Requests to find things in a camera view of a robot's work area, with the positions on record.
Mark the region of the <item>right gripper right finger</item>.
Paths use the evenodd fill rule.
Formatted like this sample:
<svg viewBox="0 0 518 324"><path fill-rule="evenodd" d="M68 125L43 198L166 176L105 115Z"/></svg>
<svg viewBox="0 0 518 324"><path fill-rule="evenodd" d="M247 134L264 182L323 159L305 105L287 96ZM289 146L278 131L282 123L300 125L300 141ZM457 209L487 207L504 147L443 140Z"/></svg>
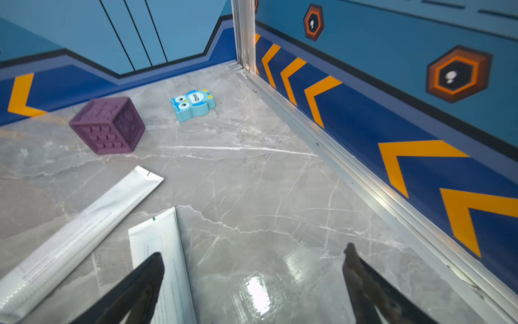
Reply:
<svg viewBox="0 0 518 324"><path fill-rule="evenodd" d="M344 250L342 271L357 323L435 323L367 262L354 244Z"/></svg>

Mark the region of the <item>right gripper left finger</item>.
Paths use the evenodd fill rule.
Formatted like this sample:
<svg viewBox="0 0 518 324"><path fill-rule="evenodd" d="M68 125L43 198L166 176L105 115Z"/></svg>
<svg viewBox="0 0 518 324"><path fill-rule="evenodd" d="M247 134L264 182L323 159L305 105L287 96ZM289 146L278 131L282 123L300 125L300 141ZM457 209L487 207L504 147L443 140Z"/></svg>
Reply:
<svg viewBox="0 0 518 324"><path fill-rule="evenodd" d="M73 322L150 323L164 273L163 258L155 252Z"/></svg>

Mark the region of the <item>dark blue cap tube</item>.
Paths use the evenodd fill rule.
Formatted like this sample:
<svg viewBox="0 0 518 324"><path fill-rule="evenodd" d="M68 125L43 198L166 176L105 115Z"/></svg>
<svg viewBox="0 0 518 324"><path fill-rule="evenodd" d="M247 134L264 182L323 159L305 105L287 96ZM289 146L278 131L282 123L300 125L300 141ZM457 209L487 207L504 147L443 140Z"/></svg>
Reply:
<svg viewBox="0 0 518 324"><path fill-rule="evenodd" d="M196 323L188 268L176 209L172 207L128 230L134 268L159 252L165 268L152 323Z"/></svg>

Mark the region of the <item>purple cube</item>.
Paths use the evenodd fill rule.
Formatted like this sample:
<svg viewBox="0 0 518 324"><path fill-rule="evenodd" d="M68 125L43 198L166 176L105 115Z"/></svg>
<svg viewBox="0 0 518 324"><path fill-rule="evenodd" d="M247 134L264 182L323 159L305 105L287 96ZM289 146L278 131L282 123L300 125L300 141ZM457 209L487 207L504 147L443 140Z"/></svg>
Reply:
<svg viewBox="0 0 518 324"><path fill-rule="evenodd" d="M145 131L128 97L93 99L71 119L69 126L97 155L131 153Z"/></svg>

